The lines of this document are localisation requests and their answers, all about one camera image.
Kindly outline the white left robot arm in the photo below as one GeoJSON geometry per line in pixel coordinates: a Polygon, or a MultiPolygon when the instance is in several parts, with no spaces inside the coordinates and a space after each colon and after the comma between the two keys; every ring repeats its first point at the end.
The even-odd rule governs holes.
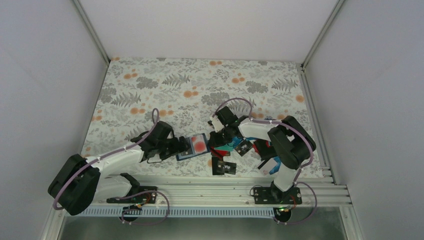
{"type": "Polygon", "coordinates": [[[55,210],[70,215],[82,213],[93,202],[122,198],[131,203],[139,197],[139,183],[124,168],[158,156],[166,160],[187,151],[190,144],[176,137],[171,125],[154,123],[149,131],[132,138],[124,146],[97,156],[70,156],[49,185],[55,210]]]}

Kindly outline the dark blue card holder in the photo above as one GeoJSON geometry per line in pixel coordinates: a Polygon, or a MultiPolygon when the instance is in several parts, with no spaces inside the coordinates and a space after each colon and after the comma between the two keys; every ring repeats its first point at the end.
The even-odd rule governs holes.
{"type": "Polygon", "coordinates": [[[206,137],[206,135],[205,135],[204,133],[201,133],[201,134],[203,134],[203,135],[204,135],[204,137],[205,137],[206,145],[207,145],[207,152],[205,152],[205,153],[201,153],[201,154],[194,154],[194,150],[193,150],[193,145],[192,145],[191,137],[193,137],[193,136],[195,136],[195,135],[193,135],[193,136],[189,136],[189,137],[186,137],[184,140],[185,140],[185,142],[188,144],[188,147],[191,147],[191,148],[192,148],[192,150],[193,150],[193,155],[192,155],[191,157],[189,157],[189,158],[179,158],[179,157],[178,157],[178,154],[177,154],[177,155],[176,155],[176,160],[177,160],[177,161],[183,161],[183,160],[191,159],[191,158],[194,158],[194,157],[197,157],[197,156],[200,156],[200,155],[203,155],[203,154],[207,154],[207,153],[209,153],[209,152],[210,152],[210,148],[209,148],[209,146],[208,146],[208,140],[207,140],[207,137],[206,137]]]}

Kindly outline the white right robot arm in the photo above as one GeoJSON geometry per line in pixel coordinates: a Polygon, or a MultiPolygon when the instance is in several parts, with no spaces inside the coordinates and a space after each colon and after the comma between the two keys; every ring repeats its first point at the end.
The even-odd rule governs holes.
{"type": "Polygon", "coordinates": [[[233,141],[233,138],[254,138],[268,143],[275,156],[281,161],[276,177],[271,185],[271,198],[278,204],[290,197],[290,188],[294,186],[301,169],[306,167],[304,161],[311,164],[317,146],[313,138],[292,116],[283,120],[254,119],[248,116],[238,118],[230,116],[212,116],[208,124],[213,127],[210,132],[209,145],[221,147],[233,141]]]}

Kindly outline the white floral VIP card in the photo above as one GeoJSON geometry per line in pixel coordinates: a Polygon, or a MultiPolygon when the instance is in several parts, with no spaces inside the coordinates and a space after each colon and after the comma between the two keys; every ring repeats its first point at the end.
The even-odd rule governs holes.
{"type": "Polygon", "coordinates": [[[193,153],[196,155],[203,154],[208,151],[206,139],[203,134],[197,134],[192,136],[191,143],[193,147],[193,153]]]}

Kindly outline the black logo card with chip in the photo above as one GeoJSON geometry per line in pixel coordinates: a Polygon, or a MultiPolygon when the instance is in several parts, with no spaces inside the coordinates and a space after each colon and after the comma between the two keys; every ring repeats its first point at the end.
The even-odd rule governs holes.
{"type": "Polygon", "coordinates": [[[183,152],[179,153],[177,156],[180,159],[186,159],[186,158],[191,157],[192,155],[193,155],[193,150],[192,150],[191,147],[188,147],[186,151],[183,151],[183,152]]]}

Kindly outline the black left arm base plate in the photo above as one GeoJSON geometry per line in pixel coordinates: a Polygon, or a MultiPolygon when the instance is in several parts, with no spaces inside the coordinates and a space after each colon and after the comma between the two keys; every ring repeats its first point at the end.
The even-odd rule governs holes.
{"type": "Polygon", "coordinates": [[[112,197],[108,198],[106,202],[108,204],[154,204],[156,202],[157,190],[157,186],[140,186],[138,190],[130,190],[122,199],[112,197]]]}

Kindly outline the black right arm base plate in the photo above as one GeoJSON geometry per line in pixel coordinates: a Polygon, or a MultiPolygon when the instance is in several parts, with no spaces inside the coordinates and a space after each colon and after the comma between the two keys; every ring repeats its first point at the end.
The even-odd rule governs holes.
{"type": "Polygon", "coordinates": [[[257,205],[300,205],[303,203],[301,191],[292,186],[288,191],[278,188],[255,186],[252,188],[254,202],[257,205]]]}

